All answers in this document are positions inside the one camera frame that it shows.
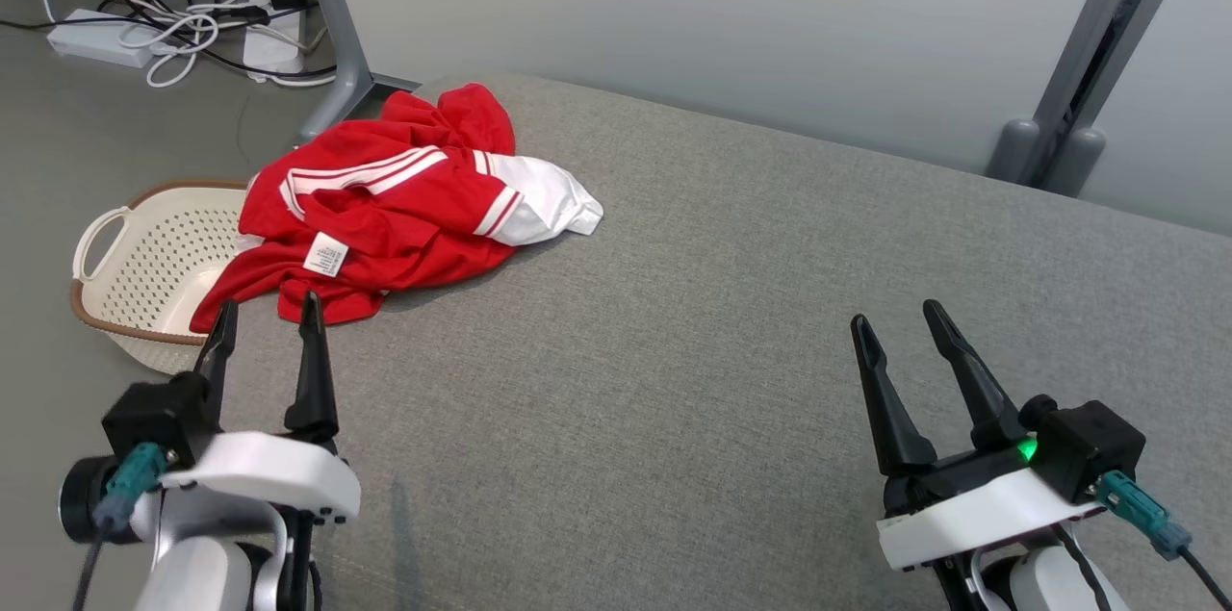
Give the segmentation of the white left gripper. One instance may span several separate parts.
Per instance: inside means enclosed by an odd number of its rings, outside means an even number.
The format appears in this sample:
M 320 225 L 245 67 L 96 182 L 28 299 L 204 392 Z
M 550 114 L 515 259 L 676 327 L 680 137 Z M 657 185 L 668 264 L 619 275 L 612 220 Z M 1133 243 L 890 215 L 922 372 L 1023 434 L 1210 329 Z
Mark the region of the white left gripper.
M 224 301 L 193 365 L 193 373 L 205 378 L 206 418 L 216 425 L 221 424 L 221 397 L 235 349 L 238 318 L 238 301 Z M 306 294 L 298 334 L 302 357 L 294 402 L 283 415 L 286 437 L 256 431 L 218 434 L 188 471 L 161 475 L 161 487 L 193 484 L 225 496 L 309 511 L 322 519 L 356 519 L 362 489 L 355 471 L 318 446 L 334 443 L 339 420 L 326 325 L 317 292 Z

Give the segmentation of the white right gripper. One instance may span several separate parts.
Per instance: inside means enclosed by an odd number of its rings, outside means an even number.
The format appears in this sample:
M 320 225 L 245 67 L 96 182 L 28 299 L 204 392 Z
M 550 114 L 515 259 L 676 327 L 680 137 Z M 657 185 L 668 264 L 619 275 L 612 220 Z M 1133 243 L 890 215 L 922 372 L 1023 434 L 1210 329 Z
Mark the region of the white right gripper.
M 942 309 L 926 299 L 923 317 L 938 354 L 954 371 L 972 421 L 972 452 L 938 459 L 912 423 L 887 373 L 887 356 L 867 317 L 851 318 L 851 339 L 873 448 L 885 484 L 885 519 L 877 538 L 885 560 L 907 569 L 993 544 L 1008 544 L 1051 524 L 1090 519 L 1094 501 L 1071 504 L 1030 471 L 1020 448 L 1027 431 L 1019 409 L 972 344 Z

